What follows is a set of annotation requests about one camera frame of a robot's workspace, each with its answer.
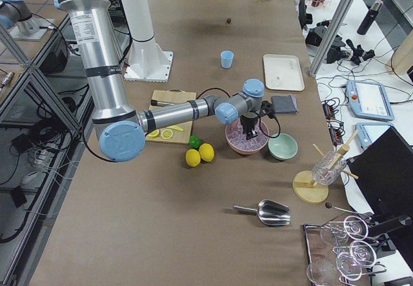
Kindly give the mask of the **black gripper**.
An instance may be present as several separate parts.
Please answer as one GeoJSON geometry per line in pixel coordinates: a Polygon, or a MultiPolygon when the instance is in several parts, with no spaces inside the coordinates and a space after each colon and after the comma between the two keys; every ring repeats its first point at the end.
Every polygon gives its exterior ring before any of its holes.
{"type": "Polygon", "coordinates": [[[258,136],[255,126],[259,120],[259,115],[255,112],[248,112],[240,116],[240,123],[243,127],[243,132],[247,132],[246,140],[255,138],[258,136]]]}

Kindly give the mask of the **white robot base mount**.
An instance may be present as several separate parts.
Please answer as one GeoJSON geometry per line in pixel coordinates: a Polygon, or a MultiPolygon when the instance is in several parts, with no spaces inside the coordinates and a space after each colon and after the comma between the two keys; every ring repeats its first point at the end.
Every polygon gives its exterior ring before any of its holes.
{"type": "Polygon", "coordinates": [[[173,53],[157,44],[148,0],[121,0],[132,37],[125,79],[166,83],[173,53]]]}

